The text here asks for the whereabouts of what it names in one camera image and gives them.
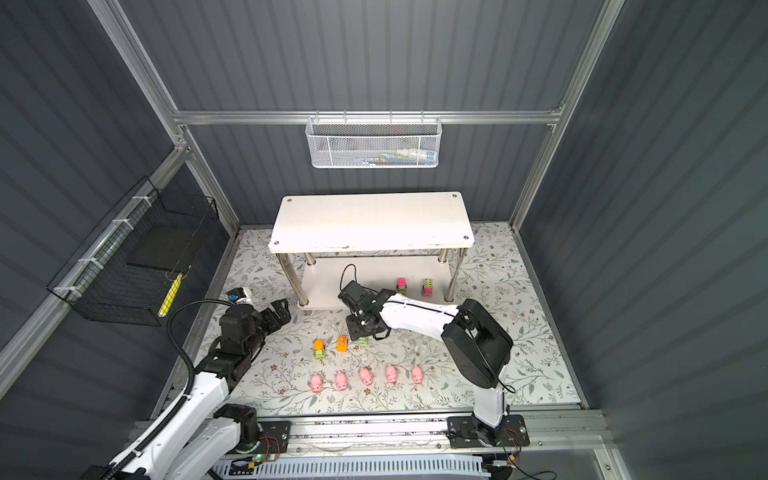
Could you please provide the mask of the all orange toy truck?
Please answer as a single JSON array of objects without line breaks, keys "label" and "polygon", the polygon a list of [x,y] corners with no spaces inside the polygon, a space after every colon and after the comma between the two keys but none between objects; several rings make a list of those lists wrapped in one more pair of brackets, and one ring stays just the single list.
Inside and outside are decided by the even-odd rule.
[{"label": "all orange toy truck", "polygon": [[349,339],[345,335],[341,335],[337,339],[336,351],[338,353],[347,353],[349,349]]}]

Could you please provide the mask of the pink mixer green truck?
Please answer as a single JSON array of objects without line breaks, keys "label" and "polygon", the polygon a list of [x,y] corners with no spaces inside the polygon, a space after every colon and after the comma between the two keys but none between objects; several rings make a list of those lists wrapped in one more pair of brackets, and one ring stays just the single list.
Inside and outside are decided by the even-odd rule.
[{"label": "pink mixer green truck", "polygon": [[396,282],[396,291],[401,295],[406,295],[408,291],[408,284],[405,278],[398,278]]}]

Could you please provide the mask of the pink cab green ladder truck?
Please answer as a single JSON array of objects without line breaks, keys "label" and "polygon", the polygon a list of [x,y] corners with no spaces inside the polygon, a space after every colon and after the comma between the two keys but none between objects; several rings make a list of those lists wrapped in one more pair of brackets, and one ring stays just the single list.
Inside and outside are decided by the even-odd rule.
[{"label": "pink cab green ladder truck", "polygon": [[424,298],[432,298],[434,295],[434,285],[430,278],[426,278],[422,283],[421,295]]}]

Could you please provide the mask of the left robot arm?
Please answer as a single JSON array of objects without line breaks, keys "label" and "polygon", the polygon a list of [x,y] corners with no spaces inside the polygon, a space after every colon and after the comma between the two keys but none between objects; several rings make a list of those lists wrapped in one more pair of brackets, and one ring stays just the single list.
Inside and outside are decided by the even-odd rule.
[{"label": "left robot arm", "polygon": [[173,334],[166,334],[187,370],[182,392],[128,447],[107,465],[88,467],[82,479],[201,479],[227,453],[279,450],[262,432],[256,410],[229,403],[232,391],[250,370],[266,337],[291,321],[288,301],[273,301],[258,311],[251,304],[215,299],[194,301],[222,305],[217,345],[194,364]]}]

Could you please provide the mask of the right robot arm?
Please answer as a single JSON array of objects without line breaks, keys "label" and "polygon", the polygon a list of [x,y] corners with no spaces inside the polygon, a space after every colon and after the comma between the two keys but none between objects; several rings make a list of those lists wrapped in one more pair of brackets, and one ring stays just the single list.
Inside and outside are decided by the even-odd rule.
[{"label": "right robot arm", "polygon": [[338,299],[349,309],[350,338],[388,338],[406,330],[442,341],[461,375],[474,386],[472,436],[486,446],[499,446],[506,416],[504,394],[513,389],[502,380],[513,347],[507,331],[479,302],[438,305],[411,299],[394,290],[375,291],[356,281]]}]

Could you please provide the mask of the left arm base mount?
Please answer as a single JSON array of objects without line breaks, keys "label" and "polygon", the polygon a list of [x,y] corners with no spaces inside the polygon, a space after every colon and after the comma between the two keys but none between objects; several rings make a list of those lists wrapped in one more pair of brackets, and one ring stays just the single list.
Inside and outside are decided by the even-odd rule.
[{"label": "left arm base mount", "polygon": [[238,445],[233,452],[243,455],[278,455],[287,452],[291,433],[289,421],[260,423],[260,436],[251,442]]}]

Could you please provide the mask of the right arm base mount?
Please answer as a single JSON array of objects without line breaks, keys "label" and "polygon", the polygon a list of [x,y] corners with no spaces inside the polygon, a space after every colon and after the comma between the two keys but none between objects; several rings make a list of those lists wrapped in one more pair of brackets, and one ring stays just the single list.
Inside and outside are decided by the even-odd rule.
[{"label": "right arm base mount", "polygon": [[530,445],[528,429],[521,415],[503,415],[496,427],[482,423],[474,415],[451,416],[446,422],[446,437],[455,449]]}]

